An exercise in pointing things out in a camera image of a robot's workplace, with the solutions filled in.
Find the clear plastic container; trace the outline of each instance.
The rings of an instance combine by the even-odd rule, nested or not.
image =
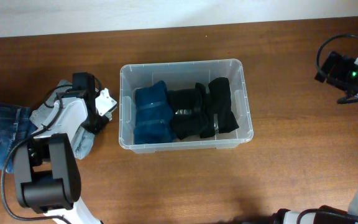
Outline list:
[[[135,153],[155,151],[234,148],[248,142],[254,135],[248,105],[246,83],[242,64],[237,59],[210,60],[202,62],[178,62],[125,65],[120,71],[119,96],[119,144]],[[163,80],[168,90],[194,88],[195,83],[205,85],[217,77],[227,77],[230,82],[231,105],[240,128],[231,133],[217,134],[208,139],[190,136],[184,140],[161,144],[134,144],[136,106],[135,90],[152,86]]]

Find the folded clothing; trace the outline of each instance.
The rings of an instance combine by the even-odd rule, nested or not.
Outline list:
[[[30,113],[30,108],[0,103],[0,170],[8,152],[37,129],[29,120]],[[6,172],[13,172],[12,158]]]
[[[182,140],[188,136],[198,135],[208,126],[205,86],[196,83],[194,89],[168,92],[168,104],[174,112],[171,128]]]
[[[229,80],[225,77],[215,78],[208,84],[208,87],[206,114],[209,123],[208,127],[200,133],[200,138],[210,138],[216,133],[230,133],[239,128],[231,111]]]
[[[135,91],[135,144],[167,143],[176,139],[170,128],[173,111],[167,103],[167,85],[159,81]]]
[[[69,85],[71,84],[67,80],[60,80],[57,86]],[[64,92],[71,87],[62,87],[55,90],[47,100],[48,105],[53,105],[56,100],[56,92]],[[42,123],[48,118],[49,114],[52,112],[52,108],[46,107],[42,104],[38,109],[32,112],[30,120],[33,122],[36,127],[42,128]],[[94,134],[85,130],[83,127],[79,127],[75,133],[73,139],[71,140],[71,147],[74,152],[74,157],[77,159],[83,159],[87,156],[93,146]]]

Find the black fabric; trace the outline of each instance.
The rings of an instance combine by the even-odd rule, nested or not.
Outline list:
[[[206,88],[203,84],[196,83],[194,89],[169,91],[167,97],[174,112],[171,128],[178,139],[198,135],[206,129],[208,118],[204,102]]]
[[[236,118],[231,111],[231,94],[229,80],[224,77],[215,78],[208,84],[209,94],[205,98],[205,112],[208,117],[208,127],[200,133],[200,138],[210,138],[215,135],[214,114],[218,116],[219,133],[230,133],[237,128]]]

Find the wooden table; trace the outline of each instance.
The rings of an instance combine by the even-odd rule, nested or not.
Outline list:
[[[0,101],[32,106],[82,71],[118,100],[125,64],[238,58],[253,140],[138,155],[118,144],[116,111],[77,161],[88,208],[105,224],[214,223],[324,204],[346,210],[358,186],[358,104],[337,105],[344,94],[313,78],[320,44],[347,32],[358,34],[358,17],[3,38]],[[358,42],[334,42],[324,57],[330,50],[356,57]],[[11,175],[6,185],[12,209],[34,216],[16,202]],[[1,197],[0,223],[21,223]]]

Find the white wall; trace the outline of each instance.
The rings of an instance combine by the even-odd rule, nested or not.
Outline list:
[[[358,0],[0,0],[0,37],[358,16]]]

